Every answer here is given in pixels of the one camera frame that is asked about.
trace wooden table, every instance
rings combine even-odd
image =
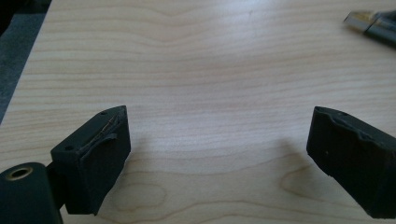
[[[396,135],[395,50],[342,23],[394,1],[53,0],[0,127],[0,168],[127,105],[133,153],[65,223],[384,223],[307,156],[315,105]]]

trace light wood surface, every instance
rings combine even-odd
[[[394,1],[53,0],[0,127],[0,168],[127,105],[133,153],[65,223],[393,223],[305,152],[315,105],[396,136],[396,52],[345,27]]]

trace dark floor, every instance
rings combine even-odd
[[[0,36],[0,124],[45,15],[15,14]]]

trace black object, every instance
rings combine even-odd
[[[308,155],[374,218],[396,217],[396,139],[347,113],[315,107]]]
[[[36,162],[0,174],[0,223],[62,223],[69,214],[97,214],[131,151],[126,106],[94,116]]]

